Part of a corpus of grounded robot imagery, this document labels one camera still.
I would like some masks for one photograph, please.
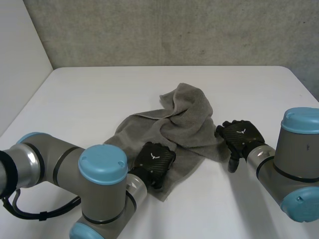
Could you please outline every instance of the black band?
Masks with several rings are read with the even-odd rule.
[[[10,196],[18,184],[18,170],[13,159],[5,152],[0,151],[0,162],[3,164],[6,173],[6,185],[0,198]]]
[[[33,144],[31,144],[31,143],[23,143],[23,144],[29,146],[33,150],[33,152],[35,153],[35,155],[37,156],[37,158],[39,160],[40,177],[36,183],[36,184],[39,184],[42,181],[42,179],[44,178],[44,174],[45,174],[45,164],[44,164],[43,157],[42,157],[40,151]]]
[[[273,164],[274,169],[276,170],[277,173],[283,175],[286,178],[298,181],[298,182],[303,182],[303,183],[316,183],[319,182],[319,178],[302,178],[302,177],[297,177],[294,175],[291,175],[289,173],[284,172],[280,168],[278,168],[275,164]]]
[[[126,191],[126,196],[128,196],[129,199],[132,201],[133,206],[134,206],[134,212],[136,212],[137,205],[136,205],[136,201],[135,201],[134,197],[128,191]]]
[[[264,161],[262,161],[262,162],[258,165],[258,168],[257,168],[257,170],[256,170],[256,177],[257,177],[257,179],[258,179],[258,174],[259,174],[259,170],[261,169],[261,167],[262,167],[265,163],[267,163],[269,160],[272,160],[272,159],[274,159],[274,158],[275,158],[274,156],[268,157],[268,158],[264,159]]]
[[[72,148],[68,149],[67,151],[65,151],[65,152],[61,155],[61,157],[60,157],[60,158],[58,159],[58,161],[56,162],[56,165],[55,165],[55,167],[54,167],[54,169],[53,169],[53,182],[54,182],[54,184],[55,184],[56,186],[59,186],[59,184],[58,184],[58,172],[59,172],[59,168],[60,168],[60,166],[61,166],[63,160],[66,158],[66,156],[69,155],[69,153],[71,153],[72,151],[76,150],[77,148],[79,148],[79,147],[75,146],[75,147],[72,147]]]
[[[123,208],[123,210],[120,212],[120,214],[118,214],[116,217],[111,218],[109,220],[105,220],[105,221],[96,221],[96,220],[92,220],[90,218],[88,218],[86,215],[84,215],[84,213],[82,212],[82,216],[90,223],[93,224],[107,224],[107,223],[111,223],[114,222],[116,219],[120,218],[120,216],[123,214],[123,212],[125,211],[125,207]]]

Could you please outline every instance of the gray towel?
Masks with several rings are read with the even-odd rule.
[[[223,139],[215,138],[213,109],[203,91],[180,83],[174,91],[160,96],[162,110],[127,117],[115,135],[104,143],[121,148],[129,165],[146,142],[161,143],[176,153],[163,187],[149,192],[164,201],[174,186],[185,180],[204,158],[222,161],[229,157]]]

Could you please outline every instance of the white table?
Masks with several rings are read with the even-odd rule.
[[[128,115],[160,109],[159,95],[179,82],[201,88],[215,124],[251,120],[276,147],[280,122],[292,107],[319,107],[318,101],[286,68],[90,67],[52,72],[0,138],[9,148],[32,131],[88,147],[104,142]],[[295,223],[248,177],[245,161],[235,174],[227,164],[205,160],[162,203],[148,196],[120,239],[317,239],[319,221]],[[29,212],[56,209],[74,197],[42,183],[24,189],[19,206]],[[0,208],[2,239],[64,239],[81,216],[80,207],[47,220],[24,221]]]

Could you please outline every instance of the light blue joint cap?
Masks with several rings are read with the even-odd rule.
[[[319,109],[308,107],[289,109],[285,112],[281,126],[292,133],[317,134],[319,133]]]
[[[94,145],[84,150],[79,158],[79,170],[87,180],[100,185],[113,185],[128,173],[126,154],[109,144]]]
[[[41,133],[41,132],[32,132],[32,133],[27,133],[25,136],[23,136],[21,139],[19,139],[19,141],[17,143],[21,143],[22,141],[24,141],[26,138],[29,138],[30,136],[34,136],[37,134],[47,134],[47,133]]]
[[[319,187],[305,187],[291,192],[283,199],[280,208],[299,223],[319,219]]]
[[[91,227],[83,223],[75,223],[69,233],[70,239],[104,239]]]

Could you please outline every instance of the logo on robotic hand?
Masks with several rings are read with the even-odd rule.
[[[242,134],[244,134],[245,131],[246,131],[246,129],[244,129],[243,131],[236,131],[236,132],[237,132],[237,133],[242,133]]]
[[[160,158],[160,156],[156,157],[152,153],[151,153],[151,157],[152,157],[152,159]]]

